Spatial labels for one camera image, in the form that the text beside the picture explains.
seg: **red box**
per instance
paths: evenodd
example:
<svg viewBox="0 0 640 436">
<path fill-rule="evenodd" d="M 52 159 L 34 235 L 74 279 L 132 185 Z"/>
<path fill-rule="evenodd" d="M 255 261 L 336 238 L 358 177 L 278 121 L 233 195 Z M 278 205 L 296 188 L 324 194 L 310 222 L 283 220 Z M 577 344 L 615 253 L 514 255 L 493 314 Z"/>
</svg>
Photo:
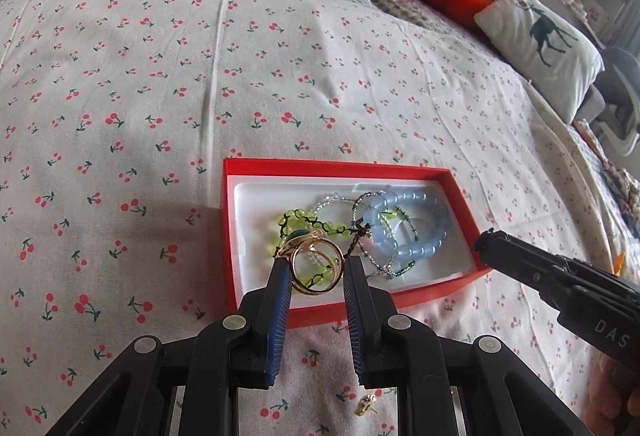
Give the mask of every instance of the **red box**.
<svg viewBox="0 0 640 436">
<path fill-rule="evenodd" d="M 232 225 L 231 222 L 234 221 L 234 217 L 230 217 L 230 211 L 234 209 L 234 203 L 230 203 L 233 196 L 229 195 L 228 182 L 230 177 L 242 176 L 336 178 L 336 180 L 351 178 L 363 182 L 372 178 L 375 180 L 437 182 L 449 201 L 450 210 L 453 212 L 460 231 L 462 232 L 462 237 L 466 242 L 466 246 L 468 246 L 469 254 L 472 257 L 470 271 L 465 273 L 465 275 L 446 280 L 445 282 L 392 292 L 394 303 L 398 308 L 408 307 L 450 295 L 488 273 L 490 270 L 482 264 L 478 254 L 473 250 L 474 243 L 480 235 L 480 231 L 460 188 L 456 184 L 453 174 L 447 169 L 330 161 L 228 158 L 225 159 L 223 164 L 221 214 L 226 304 L 231 313 L 238 311 L 241 296 L 238 296 L 236 293 L 238 276 L 234 274 L 231 238 L 235 226 L 234 228 L 230 228 Z M 267 277 L 268 273 L 264 277 L 262 286 L 266 283 Z M 346 311 L 344 302 L 292 308 L 289 313 L 289 328 L 332 323 L 344 320 L 345 318 Z"/>
</svg>

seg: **bedspread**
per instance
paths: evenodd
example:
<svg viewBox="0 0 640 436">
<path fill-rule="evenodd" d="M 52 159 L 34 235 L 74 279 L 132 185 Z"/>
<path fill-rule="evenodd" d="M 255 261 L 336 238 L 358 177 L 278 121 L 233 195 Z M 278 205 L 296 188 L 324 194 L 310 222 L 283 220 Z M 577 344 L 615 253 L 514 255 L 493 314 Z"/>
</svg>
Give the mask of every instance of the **bedspread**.
<svg viewBox="0 0 640 436">
<path fill-rule="evenodd" d="M 0 45 L 7 435 L 44 434 L 134 337 L 223 315 L 226 157 L 447 167 L 480 228 L 610 267 L 545 109 L 455 34 L 346 0 L 5 0 Z M 492 273 L 406 313 L 499 336 L 580 413 L 593 350 L 530 289 Z M 390 436 L 395 391 L 374 393 L 355 417 L 345 323 L 291 330 L 276 386 L 240 395 L 241 433 Z"/>
</svg>

